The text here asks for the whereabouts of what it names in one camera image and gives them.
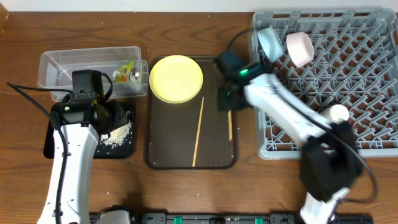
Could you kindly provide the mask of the pile of rice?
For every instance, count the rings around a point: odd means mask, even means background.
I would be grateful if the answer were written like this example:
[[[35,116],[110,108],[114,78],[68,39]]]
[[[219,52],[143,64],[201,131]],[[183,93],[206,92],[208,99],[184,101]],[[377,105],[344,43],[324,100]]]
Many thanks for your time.
[[[116,149],[125,144],[130,144],[132,136],[131,129],[132,123],[128,122],[124,126],[111,131],[110,134],[101,135],[100,143],[106,147],[110,147],[111,149]]]

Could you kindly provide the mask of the white tissue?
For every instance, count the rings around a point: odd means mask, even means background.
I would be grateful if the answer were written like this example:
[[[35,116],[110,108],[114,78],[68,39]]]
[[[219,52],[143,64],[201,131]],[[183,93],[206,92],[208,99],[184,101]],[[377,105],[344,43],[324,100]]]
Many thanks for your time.
[[[141,89],[141,75],[139,72],[131,73],[129,76],[129,86],[136,92]]]

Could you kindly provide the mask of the green orange snack wrapper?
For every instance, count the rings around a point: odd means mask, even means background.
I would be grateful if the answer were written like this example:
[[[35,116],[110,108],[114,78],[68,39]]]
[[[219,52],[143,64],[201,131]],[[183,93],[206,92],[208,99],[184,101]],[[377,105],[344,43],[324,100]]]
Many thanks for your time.
[[[127,65],[122,65],[113,72],[113,79],[115,82],[128,82],[134,68],[134,61],[129,62]]]

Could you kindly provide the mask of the blue bowl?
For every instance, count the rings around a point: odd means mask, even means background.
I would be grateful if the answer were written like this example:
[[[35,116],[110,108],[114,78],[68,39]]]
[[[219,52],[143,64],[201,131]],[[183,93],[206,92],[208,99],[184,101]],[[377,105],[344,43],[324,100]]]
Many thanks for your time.
[[[284,54],[282,42],[272,27],[259,30],[257,38],[270,62],[275,62]]]

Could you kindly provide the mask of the pink bowl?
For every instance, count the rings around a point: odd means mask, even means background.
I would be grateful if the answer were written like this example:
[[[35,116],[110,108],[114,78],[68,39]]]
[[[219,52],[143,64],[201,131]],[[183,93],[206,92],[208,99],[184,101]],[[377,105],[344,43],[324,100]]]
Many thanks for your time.
[[[309,36],[304,32],[289,34],[286,38],[290,59],[298,68],[310,63],[314,58],[314,48]]]

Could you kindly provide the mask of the white green cup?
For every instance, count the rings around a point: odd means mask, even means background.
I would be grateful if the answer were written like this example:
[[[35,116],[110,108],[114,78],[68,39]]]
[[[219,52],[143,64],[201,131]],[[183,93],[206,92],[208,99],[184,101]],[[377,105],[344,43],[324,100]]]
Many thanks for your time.
[[[341,123],[349,119],[349,110],[344,105],[333,105],[320,113],[334,123]]]

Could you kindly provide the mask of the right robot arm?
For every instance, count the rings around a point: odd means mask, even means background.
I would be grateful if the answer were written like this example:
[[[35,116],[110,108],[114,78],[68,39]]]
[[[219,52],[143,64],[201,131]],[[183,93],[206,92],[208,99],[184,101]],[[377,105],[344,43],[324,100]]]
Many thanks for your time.
[[[220,110],[255,107],[285,131],[301,151],[300,180],[307,195],[300,210],[304,223],[330,223],[339,202],[363,172],[351,125],[317,113],[260,63],[246,65],[226,50],[214,60],[222,84]]]

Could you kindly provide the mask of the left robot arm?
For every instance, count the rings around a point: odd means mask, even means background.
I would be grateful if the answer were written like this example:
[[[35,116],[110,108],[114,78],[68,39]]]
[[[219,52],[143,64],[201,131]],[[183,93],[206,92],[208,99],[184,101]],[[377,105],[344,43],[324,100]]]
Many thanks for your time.
[[[39,223],[89,223],[91,167],[101,135],[110,134],[129,120],[112,89],[104,91],[105,73],[72,73],[72,92],[50,111],[53,166],[49,191]]]

